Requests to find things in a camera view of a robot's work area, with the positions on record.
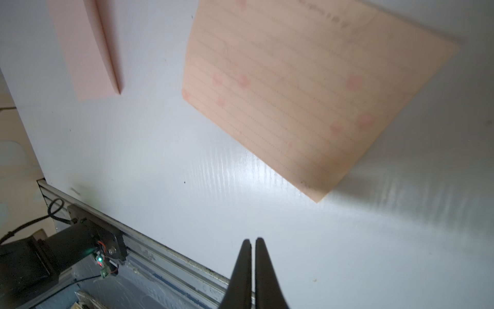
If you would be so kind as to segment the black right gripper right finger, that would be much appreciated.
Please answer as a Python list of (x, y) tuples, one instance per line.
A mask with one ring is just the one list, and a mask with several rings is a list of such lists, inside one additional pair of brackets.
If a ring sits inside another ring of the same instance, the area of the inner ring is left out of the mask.
[(257, 238), (255, 243), (255, 305), (257, 309), (289, 309), (280, 289), (266, 243), (262, 238)]

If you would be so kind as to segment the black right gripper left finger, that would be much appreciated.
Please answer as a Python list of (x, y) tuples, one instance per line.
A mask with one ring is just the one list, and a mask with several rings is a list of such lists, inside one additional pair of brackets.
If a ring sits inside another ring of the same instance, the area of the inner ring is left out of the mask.
[(252, 245), (242, 243), (226, 293), (218, 309), (250, 309), (252, 307)]

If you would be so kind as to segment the pink envelope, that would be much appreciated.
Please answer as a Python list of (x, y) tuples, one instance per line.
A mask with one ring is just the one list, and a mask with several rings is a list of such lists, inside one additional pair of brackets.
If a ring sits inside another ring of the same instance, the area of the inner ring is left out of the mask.
[(77, 99), (120, 94), (96, 1), (46, 2)]

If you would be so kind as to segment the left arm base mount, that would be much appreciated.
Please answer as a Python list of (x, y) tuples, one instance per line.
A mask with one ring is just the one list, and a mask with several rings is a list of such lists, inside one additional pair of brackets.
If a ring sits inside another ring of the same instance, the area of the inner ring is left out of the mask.
[(64, 271), (96, 251), (115, 263), (126, 260), (120, 229), (75, 205), (68, 212), (69, 227), (46, 239), (1, 242), (1, 308), (27, 306), (54, 288)]

